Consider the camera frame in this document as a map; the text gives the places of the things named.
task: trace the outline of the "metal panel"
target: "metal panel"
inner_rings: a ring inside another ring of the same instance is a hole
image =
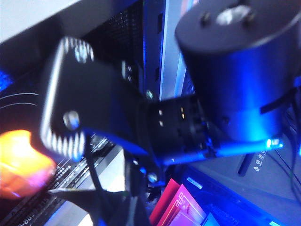
[[[181,16],[196,3],[198,0],[166,0],[160,100],[178,97],[182,93],[186,65],[174,31]]]
[[[42,63],[50,53],[55,49],[58,41],[65,35],[73,37],[82,37],[88,32],[92,31],[112,16],[123,11],[131,4],[136,2],[135,0],[81,0],[75,4],[62,9],[53,7],[54,12],[48,13],[53,16],[47,18],[45,16],[44,21],[27,28],[20,26],[20,30],[14,31],[19,33],[18,35],[6,40],[0,45],[0,69],[7,74],[12,76],[20,76],[21,74],[28,72],[37,64]],[[46,10],[49,3],[45,3],[43,11]],[[1,12],[5,12],[7,6],[1,4]],[[23,11],[31,8],[30,5],[22,8],[19,13],[20,16],[17,18],[9,17],[14,21],[22,21],[24,14]],[[41,18],[30,17],[36,19],[38,22]],[[12,34],[2,34],[3,37],[7,38]]]
[[[159,98],[165,0],[143,2],[144,92]]]

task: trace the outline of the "glowing orange light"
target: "glowing orange light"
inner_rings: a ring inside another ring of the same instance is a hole
[[[32,195],[55,171],[53,160],[31,147],[30,137],[31,133],[26,130],[0,136],[0,198]]]

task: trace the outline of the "mesh grille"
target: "mesh grille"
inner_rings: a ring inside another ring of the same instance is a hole
[[[111,17],[100,30],[104,35],[126,46],[128,53],[143,65],[143,1],[140,0],[123,12]]]

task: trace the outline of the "red card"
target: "red card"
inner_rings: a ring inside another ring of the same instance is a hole
[[[174,195],[177,193],[180,185],[177,184],[174,180],[170,179],[168,182],[165,191],[163,192],[161,198],[159,199],[155,209],[150,215],[150,224],[156,226],[160,219],[162,218],[164,212],[172,201]]]
[[[185,210],[194,222],[202,223],[206,218],[206,213],[203,209],[184,185],[181,185],[157,226],[168,226],[181,210]]]

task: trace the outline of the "gray surface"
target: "gray surface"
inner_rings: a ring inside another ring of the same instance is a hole
[[[182,93],[186,65],[174,37],[180,18],[199,0],[166,0],[160,100],[178,97]]]
[[[0,42],[80,0],[1,0]]]
[[[123,149],[120,146],[114,147],[96,167],[96,171],[104,189],[112,192],[124,190],[124,183],[123,186],[121,183],[124,176]],[[91,177],[88,177],[78,188],[93,189],[94,185]],[[67,201],[49,219],[45,226],[77,226],[86,215],[86,211]],[[85,226],[90,226],[89,220],[87,222]]]

